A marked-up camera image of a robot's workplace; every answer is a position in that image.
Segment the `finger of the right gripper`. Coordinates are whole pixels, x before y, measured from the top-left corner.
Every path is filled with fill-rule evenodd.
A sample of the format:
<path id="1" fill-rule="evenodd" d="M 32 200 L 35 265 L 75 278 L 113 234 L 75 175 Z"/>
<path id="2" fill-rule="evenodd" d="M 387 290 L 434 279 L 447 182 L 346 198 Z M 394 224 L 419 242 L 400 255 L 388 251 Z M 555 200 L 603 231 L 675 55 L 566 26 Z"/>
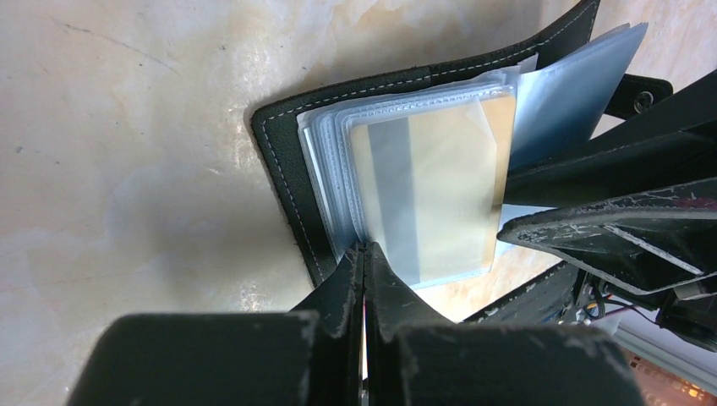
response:
<path id="1" fill-rule="evenodd" d="M 504 201 L 580 206 L 715 177 L 715 72 L 678 92 L 666 80 L 626 74 L 606 111 L 622 123 L 510 171 Z"/>
<path id="2" fill-rule="evenodd" d="M 555 255 L 634 294 L 695 283 L 716 274 L 716 180 L 517 217 L 497 238 Z"/>

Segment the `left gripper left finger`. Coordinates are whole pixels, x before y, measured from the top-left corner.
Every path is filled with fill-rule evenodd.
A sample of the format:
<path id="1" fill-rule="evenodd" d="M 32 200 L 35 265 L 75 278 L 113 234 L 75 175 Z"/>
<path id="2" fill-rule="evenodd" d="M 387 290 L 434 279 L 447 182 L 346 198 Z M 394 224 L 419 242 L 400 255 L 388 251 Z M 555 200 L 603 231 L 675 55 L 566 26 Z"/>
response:
<path id="1" fill-rule="evenodd" d="M 71 405 L 358 405 L 363 253 L 283 313 L 144 313 L 98 339 Z"/>

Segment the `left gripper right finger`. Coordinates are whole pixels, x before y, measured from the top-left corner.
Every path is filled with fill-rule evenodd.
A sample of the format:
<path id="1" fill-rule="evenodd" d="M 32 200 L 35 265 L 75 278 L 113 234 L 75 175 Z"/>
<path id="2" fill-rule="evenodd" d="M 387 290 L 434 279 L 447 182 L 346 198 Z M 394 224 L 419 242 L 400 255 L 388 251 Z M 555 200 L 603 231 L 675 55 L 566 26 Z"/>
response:
<path id="1" fill-rule="evenodd" d="M 611 337 L 587 326 L 456 323 L 364 246 L 371 405 L 640 405 Z"/>

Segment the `gold card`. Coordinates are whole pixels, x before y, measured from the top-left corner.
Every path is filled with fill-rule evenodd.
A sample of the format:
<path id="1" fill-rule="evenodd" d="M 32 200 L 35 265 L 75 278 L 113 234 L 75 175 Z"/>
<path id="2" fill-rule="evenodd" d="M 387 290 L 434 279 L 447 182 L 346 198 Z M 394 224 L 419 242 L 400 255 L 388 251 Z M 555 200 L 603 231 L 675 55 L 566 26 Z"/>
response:
<path id="1" fill-rule="evenodd" d="M 365 236 L 407 285 L 491 268 L 516 105 L 502 93 L 349 131 Z"/>

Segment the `black leather card holder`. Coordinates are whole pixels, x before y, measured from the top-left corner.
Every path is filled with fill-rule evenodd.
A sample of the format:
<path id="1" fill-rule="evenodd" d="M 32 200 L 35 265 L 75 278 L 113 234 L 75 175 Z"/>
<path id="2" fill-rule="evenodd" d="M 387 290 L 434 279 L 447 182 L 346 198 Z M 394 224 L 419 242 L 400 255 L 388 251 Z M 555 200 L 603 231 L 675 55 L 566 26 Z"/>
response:
<path id="1" fill-rule="evenodd" d="M 500 50 L 327 86 L 259 108 L 251 127 L 314 290 L 354 246 L 362 250 L 364 272 L 364 246 L 375 243 L 365 236 L 348 141 L 353 127 L 512 94 L 517 105 L 506 185 L 520 164 L 591 140 L 648 29 L 625 24 L 593 37 L 598 8 L 596 1 L 581 1 L 539 33 Z M 497 234 L 511 211 L 506 185 Z"/>

